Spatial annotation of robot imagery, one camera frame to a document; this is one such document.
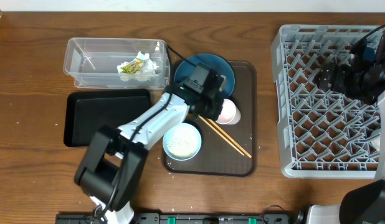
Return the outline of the yellow snack wrapper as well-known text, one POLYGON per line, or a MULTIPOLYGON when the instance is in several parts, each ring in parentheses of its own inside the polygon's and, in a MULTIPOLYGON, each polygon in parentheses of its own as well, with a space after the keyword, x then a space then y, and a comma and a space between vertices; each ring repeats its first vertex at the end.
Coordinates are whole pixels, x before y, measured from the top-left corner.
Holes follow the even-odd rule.
POLYGON ((144 60, 134 59, 132 62, 123 63, 120 65, 121 73, 135 74, 145 65, 144 60))

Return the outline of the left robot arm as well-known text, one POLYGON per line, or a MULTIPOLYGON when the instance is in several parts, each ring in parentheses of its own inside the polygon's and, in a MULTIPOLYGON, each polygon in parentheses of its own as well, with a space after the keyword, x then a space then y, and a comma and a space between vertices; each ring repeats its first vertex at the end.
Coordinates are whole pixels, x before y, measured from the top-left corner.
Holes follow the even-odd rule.
POLYGON ((169 85, 160 100, 133 121, 101 127, 75 173, 74 182, 97 204, 90 223, 129 223, 129 201, 136 192, 149 150, 188 114, 217 119, 222 110, 220 84, 185 81, 169 85))

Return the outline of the dark blue plate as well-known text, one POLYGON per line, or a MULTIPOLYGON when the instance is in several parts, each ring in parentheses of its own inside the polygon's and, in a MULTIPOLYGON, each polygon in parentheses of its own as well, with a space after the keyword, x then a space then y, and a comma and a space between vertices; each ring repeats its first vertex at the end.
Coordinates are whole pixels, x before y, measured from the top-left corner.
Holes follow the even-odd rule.
MULTIPOLYGON (((195 65, 202 63, 215 70, 218 74, 225 76, 227 83, 224 87, 222 95, 224 98, 231 96, 235 87, 235 75, 232 67, 225 59, 214 54, 196 54, 188 57, 187 60, 195 65)), ((185 78, 190 77, 194 70, 195 67, 189 63, 185 61, 181 62, 176 69, 174 81, 176 83, 183 81, 185 78)))

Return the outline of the white napkin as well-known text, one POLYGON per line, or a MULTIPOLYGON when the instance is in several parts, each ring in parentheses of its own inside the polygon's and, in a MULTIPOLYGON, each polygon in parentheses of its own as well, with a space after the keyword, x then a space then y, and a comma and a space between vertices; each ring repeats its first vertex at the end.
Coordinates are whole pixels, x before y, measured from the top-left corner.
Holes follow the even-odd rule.
POLYGON ((158 66, 155 65, 154 62, 150 59, 149 53, 138 52, 137 56, 134 59, 144 60, 145 65, 139 71, 137 71, 135 74, 121 73, 120 65, 122 63, 120 65, 117 65, 116 69, 117 69, 119 77, 122 81, 126 82, 129 80, 137 80, 139 82, 145 82, 145 81, 150 80, 151 77, 157 76, 155 69, 158 68, 158 66))

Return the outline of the light blue bowl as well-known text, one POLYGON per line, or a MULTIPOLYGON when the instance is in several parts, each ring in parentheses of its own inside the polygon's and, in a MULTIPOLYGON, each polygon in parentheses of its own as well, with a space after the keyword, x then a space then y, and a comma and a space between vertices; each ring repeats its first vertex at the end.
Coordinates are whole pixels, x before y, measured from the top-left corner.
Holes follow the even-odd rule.
POLYGON ((200 151, 201 145, 200 132, 189 123, 178 124, 163 136, 166 155, 176 161, 192 159, 200 151))

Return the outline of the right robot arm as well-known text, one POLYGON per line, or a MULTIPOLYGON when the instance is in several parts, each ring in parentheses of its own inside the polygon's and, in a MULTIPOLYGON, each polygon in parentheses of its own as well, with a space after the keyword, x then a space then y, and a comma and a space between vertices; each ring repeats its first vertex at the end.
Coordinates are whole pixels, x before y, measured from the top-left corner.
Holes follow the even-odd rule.
POLYGON ((381 118, 379 164, 373 182, 348 192, 336 205, 312 205, 306 223, 385 223, 385 62, 364 73, 354 74, 350 66, 326 63, 316 81, 321 90, 331 89, 354 96, 372 96, 381 118))

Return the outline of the wooden chopstick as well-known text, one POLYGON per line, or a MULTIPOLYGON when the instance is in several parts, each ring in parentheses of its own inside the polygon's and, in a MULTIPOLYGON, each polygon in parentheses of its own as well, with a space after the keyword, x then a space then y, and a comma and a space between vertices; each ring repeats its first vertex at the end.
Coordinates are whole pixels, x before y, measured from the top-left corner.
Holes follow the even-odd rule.
POLYGON ((252 155, 247 152, 236 140, 234 140, 229 134, 227 134, 219 125, 217 125, 213 120, 206 119, 209 122, 209 124, 213 125, 221 134, 223 134, 231 143, 233 143, 235 146, 237 146, 238 149, 240 149, 247 157, 252 158, 252 155))
POLYGON ((209 126, 216 134, 218 134, 228 145, 230 145, 232 148, 234 148, 239 154, 245 155, 240 149, 237 148, 233 143, 231 143, 223 134, 221 134, 213 125, 209 124, 207 120, 202 118, 201 116, 198 117, 201 121, 203 121, 207 126, 209 126))

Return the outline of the pink-inside paper cup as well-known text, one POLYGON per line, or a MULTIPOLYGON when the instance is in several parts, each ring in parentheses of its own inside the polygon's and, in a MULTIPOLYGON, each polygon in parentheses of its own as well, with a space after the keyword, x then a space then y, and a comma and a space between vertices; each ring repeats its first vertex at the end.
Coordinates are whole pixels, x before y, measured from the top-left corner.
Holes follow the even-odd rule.
POLYGON ((240 121, 241 113, 235 103, 229 99, 224 99, 221 113, 216 120, 218 124, 237 124, 240 121))

